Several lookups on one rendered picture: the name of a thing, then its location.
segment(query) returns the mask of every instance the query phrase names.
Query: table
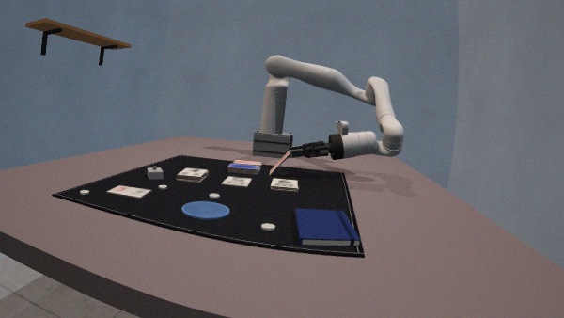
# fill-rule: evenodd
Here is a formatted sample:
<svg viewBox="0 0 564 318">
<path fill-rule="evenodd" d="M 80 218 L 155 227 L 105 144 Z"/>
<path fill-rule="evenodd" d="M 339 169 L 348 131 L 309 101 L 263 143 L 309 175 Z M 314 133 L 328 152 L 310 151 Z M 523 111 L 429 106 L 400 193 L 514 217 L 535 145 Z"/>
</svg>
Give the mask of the table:
<svg viewBox="0 0 564 318">
<path fill-rule="evenodd" d="M 52 196 L 175 155 L 252 156 L 177 137 L 0 171 L 0 253 L 132 314 L 201 317 L 564 315 L 564 269 L 403 164 L 292 158 L 343 171 L 365 258 L 244 246 Z"/>
</svg>

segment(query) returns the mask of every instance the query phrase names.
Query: tiled floor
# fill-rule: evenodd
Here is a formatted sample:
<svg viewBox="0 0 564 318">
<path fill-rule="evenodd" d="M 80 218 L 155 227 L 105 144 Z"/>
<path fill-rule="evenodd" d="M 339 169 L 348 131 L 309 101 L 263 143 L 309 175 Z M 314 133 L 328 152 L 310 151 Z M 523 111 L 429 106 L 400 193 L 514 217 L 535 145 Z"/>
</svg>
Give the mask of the tiled floor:
<svg viewBox="0 0 564 318">
<path fill-rule="evenodd" d="M 134 318 L 0 254 L 2 318 Z"/>
</svg>

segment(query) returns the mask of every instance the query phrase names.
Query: black shelf bracket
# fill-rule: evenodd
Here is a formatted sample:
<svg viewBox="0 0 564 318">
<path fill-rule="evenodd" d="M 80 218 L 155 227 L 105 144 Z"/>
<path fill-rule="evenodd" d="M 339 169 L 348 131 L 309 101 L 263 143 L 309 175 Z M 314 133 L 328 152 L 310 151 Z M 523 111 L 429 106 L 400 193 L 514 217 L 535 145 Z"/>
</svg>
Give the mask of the black shelf bracket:
<svg viewBox="0 0 564 318">
<path fill-rule="evenodd" d="M 41 55 L 44 56 L 47 54 L 47 37 L 50 34 L 54 34 L 54 33 L 59 33 L 59 32 L 63 32 L 62 28 L 56 28 L 53 30 L 49 30 L 49 31 L 43 31 L 43 40 L 41 41 Z"/>
<path fill-rule="evenodd" d="M 100 63 L 98 63 L 98 65 L 101 65 L 103 63 L 103 50 L 105 50 L 105 49 L 115 49 L 117 47 L 118 47 L 117 44 L 101 47 L 100 48 Z"/>
</svg>

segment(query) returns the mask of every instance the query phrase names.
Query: blue circle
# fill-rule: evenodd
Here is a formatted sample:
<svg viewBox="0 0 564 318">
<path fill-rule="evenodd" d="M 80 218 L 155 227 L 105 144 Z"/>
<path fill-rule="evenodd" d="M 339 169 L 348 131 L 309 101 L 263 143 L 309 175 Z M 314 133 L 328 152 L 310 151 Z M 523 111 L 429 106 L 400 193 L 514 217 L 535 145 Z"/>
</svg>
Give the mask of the blue circle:
<svg viewBox="0 0 564 318">
<path fill-rule="evenodd" d="M 213 220 L 229 215 L 229 208 L 216 202 L 197 201 L 184 204 L 182 212 L 191 217 Z"/>
</svg>

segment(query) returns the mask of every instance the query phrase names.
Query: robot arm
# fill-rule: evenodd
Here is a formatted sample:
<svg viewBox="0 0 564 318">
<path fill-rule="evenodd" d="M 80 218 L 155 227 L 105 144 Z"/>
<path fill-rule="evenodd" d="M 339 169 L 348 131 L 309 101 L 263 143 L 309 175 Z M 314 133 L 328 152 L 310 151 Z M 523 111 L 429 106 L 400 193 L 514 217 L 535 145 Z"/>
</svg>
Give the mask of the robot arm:
<svg viewBox="0 0 564 318">
<path fill-rule="evenodd" d="M 288 77 L 293 77 L 310 85 L 332 90 L 353 97 L 376 107 L 376 120 L 383 133 L 383 140 L 376 140 L 373 132 L 348 133 L 348 123 L 338 122 L 339 135 L 330 135 L 331 156 L 334 159 L 350 158 L 361 154 L 380 154 L 394 156 L 401 152 L 403 127 L 396 119 L 390 100 L 388 84 L 382 78 L 371 77 L 367 89 L 354 86 L 341 72 L 323 66 L 295 61 L 283 56 L 271 56 L 266 60 L 266 70 L 271 75 L 271 83 L 277 84 L 267 90 L 263 105 L 262 132 L 271 132 L 276 122 L 275 132 L 280 134 L 283 125 Z M 270 118 L 276 109 L 276 119 Z"/>
</svg>

